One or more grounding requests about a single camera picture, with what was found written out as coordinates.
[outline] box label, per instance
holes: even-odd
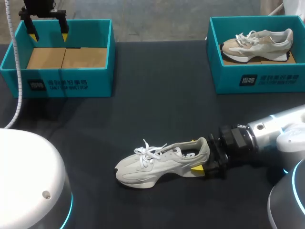
[[[48,80],[51,90],[87,90],[87,80]]]
[[[240,86],[253,86],[255,85],[257,75],[243,75],[239,85]]]
[[[258,85],[296,84],[299,75],[262,75]]]
[[[43,80],[28,80],[28,84],[32,91],[46,91]]]

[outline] shoe heel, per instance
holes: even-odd
[[[271,61],[287,61],[287,53],[265,53],[262,57],[269,59]]]

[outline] robotic arm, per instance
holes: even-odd
[[[272,154],[277,165],[288,174],[269,195],[269,222],[273,229],[305,228],[305,105],[247,125],[221,127],[220,138],[210,139],[209,145],[217,159],[212,159],[207,172],[224,174],[236,159]]]
[[[63,40],[66,41],[69,26],[66,20],[65,10],[55,10],[54,0],[24,0],[26,7],[22,7],[19,11],[20,19],[24,21],[27,28],[27,33],[37,42],[39,35],[31,20],[31,15],[35,15],[39,18],[56,18],[59,21],[61,27],[61,33]]]
[[[230,128],[220,128],[220,145],[229,160],[249,154],[274,154],[286,171],[305,158],[305,105]]]

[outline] cardboard box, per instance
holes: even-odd
[[[248,64],[232,63],[222,57],[219,44],[236,34],[250,31],[294,32],[287,62],[253,58]],[[251,16],[210,18],[207,55],[216,92],[266,93],[305,92],[305,25],[298,16]]]
[[[16,30],[23,97],[109,97],[115,61],[111,20],[67,20],[64,42],[57,20],[33,21],[40,39],[34,41],[24,22]],[[12,43],[0,72],[18,97]]]

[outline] black logo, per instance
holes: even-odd
[[[32,91],[46,91],[43,80],[28,80],[28,84]]]
[[[240,86],[253,86],[256,82],[257,75],[243,75],[239,85]]]

